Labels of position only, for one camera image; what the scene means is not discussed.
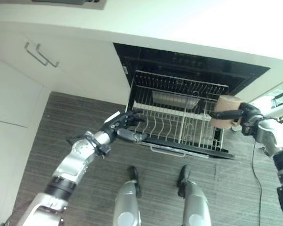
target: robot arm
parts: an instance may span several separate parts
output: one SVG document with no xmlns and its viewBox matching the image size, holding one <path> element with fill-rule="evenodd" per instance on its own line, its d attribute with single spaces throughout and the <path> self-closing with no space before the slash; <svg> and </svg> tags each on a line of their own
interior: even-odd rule
<svg viewBox="0 0 283 226">
<path fill-rule="evenodd" d="M 69 198 L 95 157 L 107 157 L 111 150 L 108 144 L 116 137 L 128 142 L 139 142 L 146 138 L 144 134 L 127 130 L 143 120 L 137 113 L 117 112 L 104 122 L 96 134 L 87 131 L 79 136 L 72 144 L 71 152 L 53 173 L 45 191 L 36 195 L 17 226 L 63 226 L 64 220 L 60 214 L 67 209 Z"/>
<path fill-rule="evenodd" d="M 256 141 L 264 144 L 267 153 L 275 162 L 281 187 L 277 188 L 279 202 L 283 211 L 283 125 L 275 119 L 266 119 L 258 123 Z"/>
<path fill-rule="evenodd" d="M 239 110 L 212 112 L 212 118 L 227 120 L 241 118 L 242 134 L 253 136 L 254 139 L 266 147 L 266 151 L 273 158 L 278 169 L 281 187 L 277 188 L 279 202 L 283 211 L 283 125 L 275 119 L 265 118 L 259 109 L 241 103 Z"/>
</svg>

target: cable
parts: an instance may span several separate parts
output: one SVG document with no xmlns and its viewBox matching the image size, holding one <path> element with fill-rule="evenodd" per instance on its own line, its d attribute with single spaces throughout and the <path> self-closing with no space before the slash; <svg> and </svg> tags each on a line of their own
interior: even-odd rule
<svg viewBox="0 0 283 226">
<path fill-rule="evenodd" d="M 261 201 L 262 201 L 262 185 L 255 173 L 255 169 L 254 169 L 254 157 L 255 157 L 255 147 L 256 147 L 256 141 L 254 143 L 254 149 L 253 149 L 253 157 L 252 157 L 252 163 L 251 163 L 251 169 L 253 170 L 253 174 L 256 178 L 257 183 L 259 184 L 259 188 L 260 188 L 260 199 L 259 199 L 259 226 L 261 226 Z"/>
</svg>

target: dishwasher door handle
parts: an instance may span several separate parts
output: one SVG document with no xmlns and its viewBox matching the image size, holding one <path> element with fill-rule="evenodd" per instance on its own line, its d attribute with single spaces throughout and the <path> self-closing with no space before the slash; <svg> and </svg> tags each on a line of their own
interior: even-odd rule
<svg viewBox="0 0 283 226">
<path fill-rule="evenodd" d="M 167 154 L 175 157 L 180 157 L 183 158 L 186 156 L 185 153 L 179 152 L 171 147 L 164 147 L 160 146 L 159 149 L 154 149 L 153 146 L 150 146 L 150 150 L 155 153 L 160 153 L 160 154 Z"/>
</svg>

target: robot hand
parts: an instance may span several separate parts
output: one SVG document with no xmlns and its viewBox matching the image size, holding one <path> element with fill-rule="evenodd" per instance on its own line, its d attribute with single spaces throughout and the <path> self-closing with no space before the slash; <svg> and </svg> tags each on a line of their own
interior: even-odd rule
<svg viewBox="0 0 283 226">
<path fill-rule="evenodd" d="M 108 134 L 110 142 L 113 142 L 116 137 L 128 142 L 140 142 L 147 138 L 147 134 L 138 134 L 127 129 L 130 126 L 136 126 L 141 121 L 145 121 L 138 115 L 140 112 L 142 111 L 116 112 L 106 119 L 100 130 Z"/>
</svg>

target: kitchen cabinet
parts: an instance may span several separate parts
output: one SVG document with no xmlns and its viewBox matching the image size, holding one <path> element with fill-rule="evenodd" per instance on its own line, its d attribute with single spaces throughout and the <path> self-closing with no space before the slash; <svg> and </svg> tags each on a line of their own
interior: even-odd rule
<svg viewBox="0 0 283 226">
<path fill-rule="evenodd" d="M 50 90 L 0 60 L 0 223 L 11 214 Z"/>
<path fill-rule="evenodd" d="M 130 86 L 112 42 L 29 32 L 25 36 L 41 43 L 42 50 L 60 62 L 59 68 L 88 93 L 87 97 L 126 104 Z"/>
<path fill-rule="evenodd" d="M 35 51 L 37 43 L 17 32 L 0 32 L 0 59 L 50 90 L 79 96 L 84 93 L 61 68 L 50 64 L 44 66 L 28 54 L 24 49 L 27 42 L 29 51 L 45 63 L 46 60 Z"/>
<path fill-rule="evenodd" d="M 44 66 L 40 51 L 58 67 Z M 0 32 L 0 59 L 51 91 L 125 105 L 130 86 L 113 43 L 38 33 Z"/>
<path fill-rule="evenodd" d="M 0 121 L 27 127 L 42 86 L 0 60 Z"/>
<path fill-rule="evenodd" d="M 26 155 L 22 149 L 26 132 L 27 128 L 0 122 L 0 223 L 9 217 L 16 200 L 16 195 L 9 192 L 11 187 L 17 191 L 20 185 L 21 180 L 18 185 L 12 180 L 19 177 L 19 172 L 15 171 L 17 161 Z"/>
</svg>

